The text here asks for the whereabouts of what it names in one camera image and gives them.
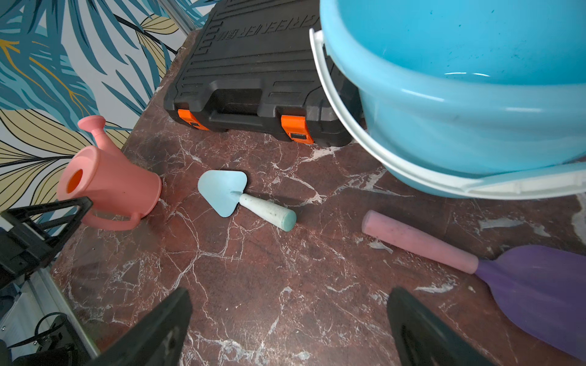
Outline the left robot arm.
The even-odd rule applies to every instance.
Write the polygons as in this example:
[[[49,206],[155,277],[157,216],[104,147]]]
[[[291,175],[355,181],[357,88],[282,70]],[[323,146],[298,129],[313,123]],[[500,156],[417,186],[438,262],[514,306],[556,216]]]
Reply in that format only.
[[[1,212],[1,289],[31,279],[47,268],[90,212],[90,198],[10,208]],[[55,310],[43,315],[32,335],[1,340],[2,365],[84,365],[92,359],[72,317]]]

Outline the pink toy watering can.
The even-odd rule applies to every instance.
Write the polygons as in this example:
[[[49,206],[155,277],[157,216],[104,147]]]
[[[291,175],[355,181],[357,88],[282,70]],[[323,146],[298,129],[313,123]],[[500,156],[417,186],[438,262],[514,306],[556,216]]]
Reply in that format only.
[[[92,208],[126,217],[115,221],[87,213],[82,222],[102,230],[127,231],[157,205],[162,192],[161,178],[131,163],[105,132],[106,120],[99,115],[84,117],[79,128],[89,132],[96,145],[81,149],[63,171],[56,196],[59,201],[87,197]]]

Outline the purple toy shovel pink handle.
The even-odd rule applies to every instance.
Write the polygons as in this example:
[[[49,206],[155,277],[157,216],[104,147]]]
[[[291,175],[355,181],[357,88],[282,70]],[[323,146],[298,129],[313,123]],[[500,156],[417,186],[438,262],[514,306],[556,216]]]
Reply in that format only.
[[[444,241],[370,210],[362,231],[409,253],[476,275],[504,315],[524,332],[585,359],[585,257],[539,245],[479,259]]]

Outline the light blue toy trowel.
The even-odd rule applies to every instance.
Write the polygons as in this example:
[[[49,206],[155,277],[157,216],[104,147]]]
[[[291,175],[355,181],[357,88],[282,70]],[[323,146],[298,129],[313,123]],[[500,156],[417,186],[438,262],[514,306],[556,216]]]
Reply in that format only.
[[[198,180],[198,191],[221,217],[229,217],[238,205],[285,232],[297,223],[293,210],[244,192],[248,183],[245,172],[209,170]]]

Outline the light blue plastic bucket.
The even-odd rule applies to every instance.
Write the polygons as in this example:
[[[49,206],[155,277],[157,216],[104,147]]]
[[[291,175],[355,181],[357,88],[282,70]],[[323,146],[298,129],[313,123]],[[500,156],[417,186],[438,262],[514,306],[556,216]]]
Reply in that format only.
[[[322,1],[325,94],[390,173],[450,198],[585,190],[583,1]]]

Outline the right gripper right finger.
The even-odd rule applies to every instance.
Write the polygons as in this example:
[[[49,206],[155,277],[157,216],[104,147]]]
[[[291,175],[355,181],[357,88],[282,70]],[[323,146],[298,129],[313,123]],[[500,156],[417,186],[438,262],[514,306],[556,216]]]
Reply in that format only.
[[[406,289],[393,288],[387,315],[402,365],[491,365]]]

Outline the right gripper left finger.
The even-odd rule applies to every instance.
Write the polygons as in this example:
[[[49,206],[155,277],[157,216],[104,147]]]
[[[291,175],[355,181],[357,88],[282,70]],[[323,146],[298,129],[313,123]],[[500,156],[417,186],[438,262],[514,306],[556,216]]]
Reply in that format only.
[[[192,315],[185,288],[177,288],[90,365],[178,365]]]

